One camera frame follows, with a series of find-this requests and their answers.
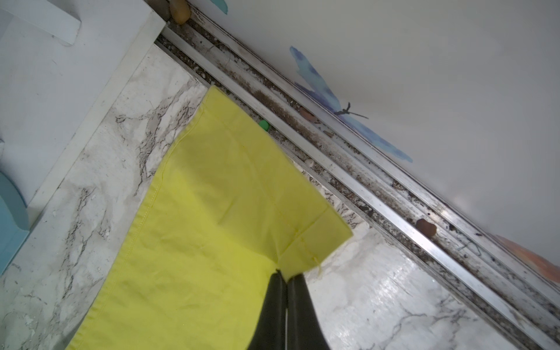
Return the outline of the yellow-green long pants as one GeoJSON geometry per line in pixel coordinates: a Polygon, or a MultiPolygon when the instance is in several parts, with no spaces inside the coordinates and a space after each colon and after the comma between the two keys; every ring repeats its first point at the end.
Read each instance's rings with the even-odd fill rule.
{"type": "Polygon", "coordinates": [[[268,281],[352,232],[218,88],[161,161],[70,349],[245,349],[268,281]]]}

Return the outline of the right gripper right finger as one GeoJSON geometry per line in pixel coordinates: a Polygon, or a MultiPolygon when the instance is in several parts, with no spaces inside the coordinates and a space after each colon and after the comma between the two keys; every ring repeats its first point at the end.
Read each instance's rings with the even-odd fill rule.
{"type": "Polygon", "coordinates": [[[303,274],[287,284],[287,349],[330,350],[303,274]]]}

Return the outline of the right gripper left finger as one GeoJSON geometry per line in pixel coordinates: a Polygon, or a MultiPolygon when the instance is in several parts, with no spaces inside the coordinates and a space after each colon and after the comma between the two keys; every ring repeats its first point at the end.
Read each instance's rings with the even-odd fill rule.
{"type": "Polygon", "coordinates": [[[287,284],[280,271],[269,280],[263,307],[248,350],[286,347],[287,284]]]}

